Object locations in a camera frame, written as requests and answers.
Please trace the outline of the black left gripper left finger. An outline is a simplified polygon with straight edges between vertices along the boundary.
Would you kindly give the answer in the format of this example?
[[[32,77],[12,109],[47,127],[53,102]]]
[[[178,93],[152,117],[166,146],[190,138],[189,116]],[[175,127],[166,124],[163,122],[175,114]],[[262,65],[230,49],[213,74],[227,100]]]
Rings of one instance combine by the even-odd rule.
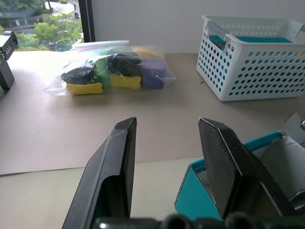
[[[62,229],[92,229],[99,218],[129,218],[136,117],[118,122],[89,159]]]

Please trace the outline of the teal cardboard shoebox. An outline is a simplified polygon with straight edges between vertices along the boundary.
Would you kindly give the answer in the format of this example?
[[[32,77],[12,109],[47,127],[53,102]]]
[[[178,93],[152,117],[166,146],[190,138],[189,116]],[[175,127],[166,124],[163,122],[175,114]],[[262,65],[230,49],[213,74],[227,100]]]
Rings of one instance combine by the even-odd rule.
[[[279,131],[242,144],[266,166],[296,210],[295,216],[305,216],[305,120],[294,113]],[[190,219],[221,219],[204,157],[188,166],[174,206]]]

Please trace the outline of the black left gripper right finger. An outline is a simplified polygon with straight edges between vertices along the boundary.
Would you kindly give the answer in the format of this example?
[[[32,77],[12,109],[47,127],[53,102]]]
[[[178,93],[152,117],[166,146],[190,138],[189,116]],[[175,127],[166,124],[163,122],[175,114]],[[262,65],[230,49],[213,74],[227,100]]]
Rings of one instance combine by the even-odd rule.
[[[295,216],[296,210],[266,166],[225,124],[198,121],[206,173],[221,219],[234,212]]]

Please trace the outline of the purple foam block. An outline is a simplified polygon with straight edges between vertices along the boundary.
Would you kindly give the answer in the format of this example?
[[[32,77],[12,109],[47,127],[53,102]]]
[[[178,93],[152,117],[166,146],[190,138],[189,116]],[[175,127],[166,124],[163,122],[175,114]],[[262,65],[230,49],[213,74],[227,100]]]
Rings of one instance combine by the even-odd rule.
[[[162,89],[166,73],[166,63],[163,60],[146,59],[141,63],[142,88]]]

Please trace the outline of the clear plastic zip bag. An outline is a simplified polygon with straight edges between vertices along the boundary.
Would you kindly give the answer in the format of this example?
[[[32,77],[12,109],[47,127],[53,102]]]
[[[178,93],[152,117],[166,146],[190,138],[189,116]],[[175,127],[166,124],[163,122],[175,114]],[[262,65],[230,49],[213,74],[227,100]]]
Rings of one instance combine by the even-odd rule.
[[[129,41],[74,44],[46,84],[52,95],[108,94],[160,90],[175,81],[162,50]]]

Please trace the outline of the yellow bone-shaped sponge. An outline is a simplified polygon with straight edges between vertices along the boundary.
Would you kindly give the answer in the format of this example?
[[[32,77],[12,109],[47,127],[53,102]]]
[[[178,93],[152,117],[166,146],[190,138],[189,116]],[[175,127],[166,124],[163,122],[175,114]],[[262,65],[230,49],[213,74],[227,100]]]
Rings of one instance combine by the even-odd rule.
[[[141,77],[139,76],[123,76],[117,74],[110,74],[111,88],[141,88]]]
[[[103,88],[101,83],[92,84],[67,84],[67,91],[71,95],[102,94]]]

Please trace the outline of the black window frame post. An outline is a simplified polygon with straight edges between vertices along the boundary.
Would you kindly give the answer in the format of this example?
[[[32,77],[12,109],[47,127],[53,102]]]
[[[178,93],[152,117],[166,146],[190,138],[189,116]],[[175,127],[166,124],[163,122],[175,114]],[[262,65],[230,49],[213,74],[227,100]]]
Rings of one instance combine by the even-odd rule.
[[[95,42],[92,0],[78,0],[84,42]]]

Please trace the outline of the white perforated plastic basket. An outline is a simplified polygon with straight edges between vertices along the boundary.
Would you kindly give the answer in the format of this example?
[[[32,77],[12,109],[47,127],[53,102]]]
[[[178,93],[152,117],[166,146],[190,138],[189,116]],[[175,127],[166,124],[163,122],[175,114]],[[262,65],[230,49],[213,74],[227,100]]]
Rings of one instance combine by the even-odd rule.
[[[196,69],[222,102],[305,94],[305,24],[288,19],[203,16]],[[226,41],[223,49],[210,40]],[[292,43],[249,43],[236,37],[280,37]]]

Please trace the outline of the black scouring sponge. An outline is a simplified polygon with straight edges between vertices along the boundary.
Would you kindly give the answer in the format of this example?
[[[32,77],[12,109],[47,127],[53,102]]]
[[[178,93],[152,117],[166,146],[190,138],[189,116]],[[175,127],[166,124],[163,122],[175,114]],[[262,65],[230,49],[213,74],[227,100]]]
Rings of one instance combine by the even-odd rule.
[[[96,82],[95,64],[93,61],[75,61],[65,65],[61,79],[66,84],[92,84]]]
[[[123,76],[140,76],[141,59],[135,52],[118,52],[107,58],[110,73]]]

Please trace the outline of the green sponge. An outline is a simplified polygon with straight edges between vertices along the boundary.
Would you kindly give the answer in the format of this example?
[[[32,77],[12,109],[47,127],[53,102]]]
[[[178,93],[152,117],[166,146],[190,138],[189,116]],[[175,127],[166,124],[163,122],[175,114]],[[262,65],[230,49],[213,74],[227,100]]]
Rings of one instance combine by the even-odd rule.
[[[111,80],[108,72],[108,63],[106,58],[98,59],[95,62],[95,75],[100,79],[103,89],[110,89]]]

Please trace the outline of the teal sponge in basket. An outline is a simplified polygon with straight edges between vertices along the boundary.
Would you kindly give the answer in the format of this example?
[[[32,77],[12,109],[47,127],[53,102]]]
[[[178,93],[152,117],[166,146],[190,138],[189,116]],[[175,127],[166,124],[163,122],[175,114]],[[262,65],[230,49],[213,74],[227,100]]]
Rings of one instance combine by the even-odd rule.
[[[292,43],[290,40],[286,38],[280,38],[280,37],[243,37],[238,36],[237,39],[243,41],[243,42],[249,42],[249,43]],[[210,40],[212,43],[214,43],[217,47],[220,49],[223,49],[226,45],[226,41],[222,40],[220,37],[216,35],[210,35]]]

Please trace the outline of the pale yellow sponge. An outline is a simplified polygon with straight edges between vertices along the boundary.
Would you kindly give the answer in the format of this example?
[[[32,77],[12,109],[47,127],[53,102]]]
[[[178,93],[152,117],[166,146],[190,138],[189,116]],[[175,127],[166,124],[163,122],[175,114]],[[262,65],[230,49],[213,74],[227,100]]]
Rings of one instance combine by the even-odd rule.
[[[137,53],[141,60],[165,59],[163,51],[155,46],[132,46],[131,50],[132,52]]]

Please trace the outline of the black device at left edge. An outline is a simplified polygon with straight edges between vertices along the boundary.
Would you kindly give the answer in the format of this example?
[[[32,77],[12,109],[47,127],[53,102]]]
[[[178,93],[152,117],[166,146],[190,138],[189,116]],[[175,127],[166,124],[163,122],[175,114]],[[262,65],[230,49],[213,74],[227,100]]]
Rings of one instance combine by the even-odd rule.
[[[19,42],[15,32],[5,31],[4,35],[0,35],[0,86],[3,90],[10,90],[14,83],[8,60],[18,47]]]

